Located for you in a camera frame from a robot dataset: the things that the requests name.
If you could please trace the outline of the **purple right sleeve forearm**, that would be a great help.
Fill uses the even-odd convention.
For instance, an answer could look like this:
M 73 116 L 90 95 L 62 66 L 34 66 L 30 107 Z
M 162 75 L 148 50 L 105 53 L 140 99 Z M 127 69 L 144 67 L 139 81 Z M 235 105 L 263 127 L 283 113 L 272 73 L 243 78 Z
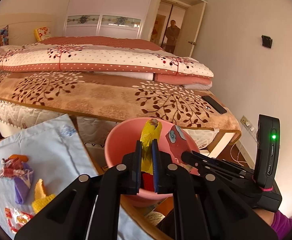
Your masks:
M 292 218 L 277 211 L 274 214 L 271 228 L 276 232 L 278 239 L 282 240 L 292 230 Z

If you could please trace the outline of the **right hand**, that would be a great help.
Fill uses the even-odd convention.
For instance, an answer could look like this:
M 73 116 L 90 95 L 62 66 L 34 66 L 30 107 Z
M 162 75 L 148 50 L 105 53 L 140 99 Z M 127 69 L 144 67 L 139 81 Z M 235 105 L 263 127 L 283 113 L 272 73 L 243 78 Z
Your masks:
M 253 211 L 269 226 L 272 225 L 275 213 L 264 209 L 253 209 Z

